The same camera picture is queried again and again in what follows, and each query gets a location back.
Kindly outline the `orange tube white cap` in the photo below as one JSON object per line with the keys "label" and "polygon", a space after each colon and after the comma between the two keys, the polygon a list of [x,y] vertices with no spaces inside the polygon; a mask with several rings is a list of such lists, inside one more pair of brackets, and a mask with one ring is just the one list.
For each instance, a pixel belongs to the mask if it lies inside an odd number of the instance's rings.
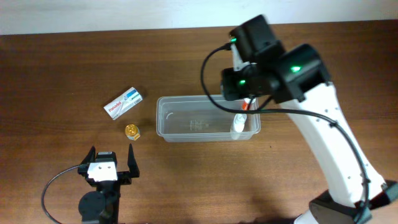
{"label": "orange tube white cap", "polygon": [[251,108],[251,105],[256,102],[255,98],[245,98],[242,104],[242,110],[247,111]]}

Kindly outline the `white Calamine lotion bottle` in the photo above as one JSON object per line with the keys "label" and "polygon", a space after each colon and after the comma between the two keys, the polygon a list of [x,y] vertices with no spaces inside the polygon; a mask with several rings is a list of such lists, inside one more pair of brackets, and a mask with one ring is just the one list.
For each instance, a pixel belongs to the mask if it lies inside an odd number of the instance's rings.
{"label": "white Calamine lotion bottle", "polygon": [[235,114],[231,129],[230,129],[230,134],[232,140],[238,140],[241,133],[244,130],[244,126],[247,120],[247,115],[246,114]]}

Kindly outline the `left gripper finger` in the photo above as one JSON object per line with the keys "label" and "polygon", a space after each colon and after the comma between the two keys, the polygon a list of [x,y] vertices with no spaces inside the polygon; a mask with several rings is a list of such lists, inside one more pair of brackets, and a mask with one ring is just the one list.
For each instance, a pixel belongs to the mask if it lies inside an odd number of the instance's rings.
{"label": "left gripper finger", "polygon": [[129,145],[127,165],[129,168],[131,178],[138,178],[140,176],[140,170],[138,168],[136,158],[134,156],[132,144]]}
{"label": "left gripper finger", "polygon": [[94,146],[92,146],[88,154],[85,156],[85,158],[82,160],[80,164],[85,165],[93,162],[95,160],[95,155],[96,155],[96,149]]}

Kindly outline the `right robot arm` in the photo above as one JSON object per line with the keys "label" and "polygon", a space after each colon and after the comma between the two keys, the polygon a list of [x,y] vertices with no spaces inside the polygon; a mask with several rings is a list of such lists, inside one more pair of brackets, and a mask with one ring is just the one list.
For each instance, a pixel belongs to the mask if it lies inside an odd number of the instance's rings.
{"label": "right robot arm", "polygon": [[297,223],[366,223],[372,210],[397,199],[397,182],[384,179],[367,160],[311,45],[285,50],[264,16],[229,35],[234,62],[222,72],[226,100],[270,96],[296,124],[328,183]]}

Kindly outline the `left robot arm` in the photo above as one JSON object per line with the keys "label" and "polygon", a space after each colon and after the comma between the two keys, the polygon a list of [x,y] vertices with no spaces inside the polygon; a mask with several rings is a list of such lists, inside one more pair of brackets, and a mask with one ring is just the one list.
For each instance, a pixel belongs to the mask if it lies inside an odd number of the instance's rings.
{"label": "left robot arm", "polygon": [[96,152],[92,147],[78,167],[80,174],[95,190],[82,196],[78,211],[82,223],[117,223],[121,186],[131,185],[133,178],[140,176],[140,171],[130,144],[127,155],[129,170],[117,170],[115,152]]}

